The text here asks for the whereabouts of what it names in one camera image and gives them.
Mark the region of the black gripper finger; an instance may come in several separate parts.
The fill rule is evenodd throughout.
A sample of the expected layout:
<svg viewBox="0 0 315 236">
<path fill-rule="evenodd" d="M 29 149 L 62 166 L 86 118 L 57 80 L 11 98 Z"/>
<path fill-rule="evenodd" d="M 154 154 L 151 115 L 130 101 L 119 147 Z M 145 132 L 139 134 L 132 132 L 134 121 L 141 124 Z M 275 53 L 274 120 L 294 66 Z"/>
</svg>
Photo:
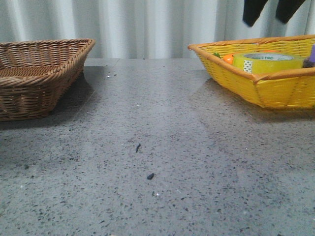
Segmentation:
<svg viewBox="0 0 315 236">
<path fill-rule="evenodd" d="M 305 0 L 279 0 L 276 9 L 276 19 L 287 24 Z"/>
<path fill-rule="evenodd" d="M 243 22 L 252 27 L 259 18 L 267 0 L 244 0 Z"/>
</svg>

